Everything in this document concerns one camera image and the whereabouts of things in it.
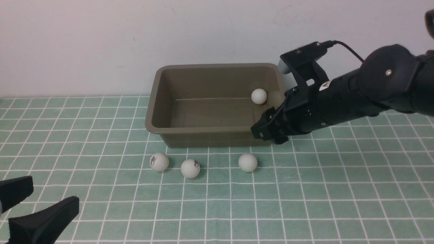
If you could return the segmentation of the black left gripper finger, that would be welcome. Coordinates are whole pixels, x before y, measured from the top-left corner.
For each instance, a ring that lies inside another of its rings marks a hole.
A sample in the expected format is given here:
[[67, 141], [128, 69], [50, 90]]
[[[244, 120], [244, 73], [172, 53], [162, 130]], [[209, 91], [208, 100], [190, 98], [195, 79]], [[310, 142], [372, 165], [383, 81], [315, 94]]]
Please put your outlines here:
[[32, 176], [22, 176], [0, 181], [1, 214], [24, 201], [34, 192]]
[[78, 215], [80, 199], [71, 196], [35, 213], [8, 219], [9, 244], [54, 244]]

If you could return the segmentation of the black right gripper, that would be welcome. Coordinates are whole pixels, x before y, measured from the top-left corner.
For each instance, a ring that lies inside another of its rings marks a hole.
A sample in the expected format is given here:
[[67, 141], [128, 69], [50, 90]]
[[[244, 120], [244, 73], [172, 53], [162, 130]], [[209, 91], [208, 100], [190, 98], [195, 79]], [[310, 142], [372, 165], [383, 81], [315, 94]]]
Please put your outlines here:
[[287, 90], [283, 104], [277, 110], [265, 110], [251, 126], [251, 133], [255, 139], [282, 145], [289, 141], [288, 136], [309, 134], [364, 116], [365, 98], [358, 91], [356, 77], [340, 76]]

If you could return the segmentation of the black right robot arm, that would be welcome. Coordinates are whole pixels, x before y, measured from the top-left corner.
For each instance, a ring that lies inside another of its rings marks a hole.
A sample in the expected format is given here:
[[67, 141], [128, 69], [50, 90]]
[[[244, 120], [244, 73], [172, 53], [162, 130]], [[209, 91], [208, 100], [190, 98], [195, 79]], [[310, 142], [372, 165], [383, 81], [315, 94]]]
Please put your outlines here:
[[281, 145], [290, 136], [395, 110], [433, 116], [433, 51], [415, 56], [394, 44], [373, 51], [360, 68], [329, 79], [317, 60], [337, 41], [313, 42], [280, 56], [297, 85], [251, 127], [256, 139]]

